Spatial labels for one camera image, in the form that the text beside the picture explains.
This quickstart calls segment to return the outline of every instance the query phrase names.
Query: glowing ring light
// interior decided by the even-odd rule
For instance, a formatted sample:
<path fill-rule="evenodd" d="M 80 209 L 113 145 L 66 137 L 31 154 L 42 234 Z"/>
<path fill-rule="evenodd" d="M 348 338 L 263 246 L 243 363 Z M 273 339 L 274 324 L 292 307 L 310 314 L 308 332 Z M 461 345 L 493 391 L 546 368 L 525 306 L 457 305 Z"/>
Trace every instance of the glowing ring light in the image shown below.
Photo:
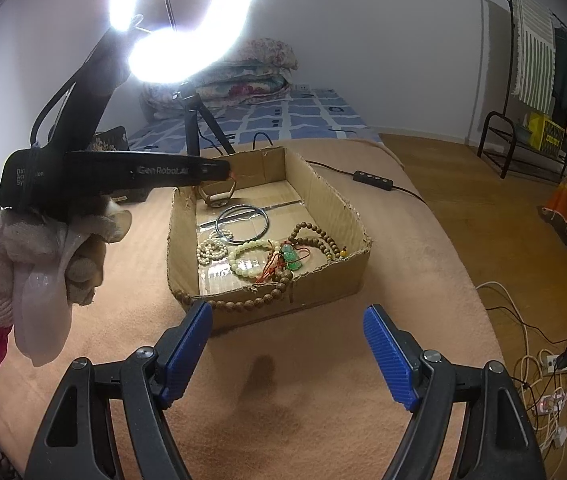
<path fill-rule="evenodd" d="M 157 30 L 139 40 L 129 57 L 132 73 L 142 81 L 181 82 L 217 61 L 237 41 L 251 0 L 212 0 L 196 30 Z M 128 30 L 137 0 L 110 0 L 110 23 Z"/>

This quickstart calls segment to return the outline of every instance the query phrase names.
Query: metal bangle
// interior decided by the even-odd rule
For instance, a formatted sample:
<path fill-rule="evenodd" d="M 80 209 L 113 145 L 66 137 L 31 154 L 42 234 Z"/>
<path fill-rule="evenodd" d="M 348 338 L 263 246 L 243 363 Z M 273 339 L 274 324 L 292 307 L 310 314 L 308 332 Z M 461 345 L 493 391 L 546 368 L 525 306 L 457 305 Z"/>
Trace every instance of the metal bangle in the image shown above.
<path fill-rule="evenodd" d="M 258 215 L 264 217 L 266 219 L 266 226 L 263 228 L 263 231 L 260 232 L 258 235 L 253 236 L 252 238 L 248 238 L 247 240 L 235 240 L 234 238 L 228 238 L 222 232 L 222 228 L 221 228 L 221 225 L 224 223 L 224 218 L 229 213 L 232 213 L 233 211 L 243 210 L 243 209 L 248 210 L 248 211 L 254 211 Z M 268 214 L 262 208 L 254 206 L 254 205 L 250 205 L 250 204 L 237 204 L 237 205 L 230 206 L 227 209 L 224 209 L 222 211 L 222 213 L 214 221 L 214 230 L 217 231 L 219 238 L 221 238 L 222 240 L 225 240 L 226 242 L 228 242 L 229 244 L 232 244 L 232 245 L 241 245 L 241 244 L 244 244 L 246 242 L 251 242 L 252 240 L 257 240 L 257 239 L 261 238 L 263 235 L 266 234 L 269 227 L 270 227 L 270 218 L 268 218 Z"/>

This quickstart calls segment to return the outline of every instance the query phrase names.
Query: white glove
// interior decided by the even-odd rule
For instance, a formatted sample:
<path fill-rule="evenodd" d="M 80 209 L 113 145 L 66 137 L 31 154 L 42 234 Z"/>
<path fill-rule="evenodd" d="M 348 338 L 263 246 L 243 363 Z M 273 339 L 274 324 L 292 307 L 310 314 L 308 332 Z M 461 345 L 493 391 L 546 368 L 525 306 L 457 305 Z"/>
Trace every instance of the white glove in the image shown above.
<path fill-rule="evenodd" d="M 129 231 L 132 215 L 107 197 L 83 200 L 72 205 L 69 226 L 88 235 L 65 269 L 68 301 L 86 305 L 103 281 L 106 243 L 121 241 Z M 16 264 L 54 264 L 63 250 L 54 221 L 35 214 L 0 210 L 0 327 L 13 324 L 13 288 Z"/>

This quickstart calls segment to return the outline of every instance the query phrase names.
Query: blue checkered bedding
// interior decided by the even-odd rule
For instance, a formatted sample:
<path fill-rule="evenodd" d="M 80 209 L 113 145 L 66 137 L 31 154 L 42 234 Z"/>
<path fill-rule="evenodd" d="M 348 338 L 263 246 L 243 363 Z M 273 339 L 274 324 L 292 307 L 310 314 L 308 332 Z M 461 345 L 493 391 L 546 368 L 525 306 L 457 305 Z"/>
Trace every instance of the blue checkered bedding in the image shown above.
<path fill-rule="evenodd" d="M 334 90 L 292 91 L 288 99 L 258 105 L 240 105 L 216 110 L 214 116 L 231 144 L 252 142 L 257 132 L 273 140 L 328 138 L 369 139 L 378 134 Z M 218 145 L 214 134 L 200 118 L 202 135 Z M 258 136 L 257 140 L 266 140 Z M 130 149 L 164 153 L 186 152 L 184 120 L 166 119 L 145 126 L 128 136 Z M 201 141 L 201 147 L 209 142 Z"/>

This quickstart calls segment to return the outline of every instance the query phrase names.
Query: screw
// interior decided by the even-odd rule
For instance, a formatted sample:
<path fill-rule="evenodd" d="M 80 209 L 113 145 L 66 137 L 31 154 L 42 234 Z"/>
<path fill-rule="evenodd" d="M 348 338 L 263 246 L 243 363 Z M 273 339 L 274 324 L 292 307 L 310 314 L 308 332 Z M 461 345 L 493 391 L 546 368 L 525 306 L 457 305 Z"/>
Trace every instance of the screw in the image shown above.
<path fill-rule="evenodd" d="M 84 368 L 87 364 L 88 360 L 85 357 L 80 357 L 72 362 L 72 368 L 75 370 L 81 370 L 81 368 Z"/>
<path fill-rule="evenodd" d="M 141 348 L 137 348 L 135 354 L 139 359 L 148 359 L 152 357 L 155 353 L 155 349 L 152 346 L 142 346 Z"/>
<path fill-rule="evenodd" d="M 441 354 L 436 350 L 426 350 L 423 352 L 423 358 L 431 363 L 441 362 Z"/>
<path fill-rule="evenodd" d="M 503 372 L 503 365 L 499 361 L 490 361 L 487 365 L 488 370 L 496 374 Z"/>

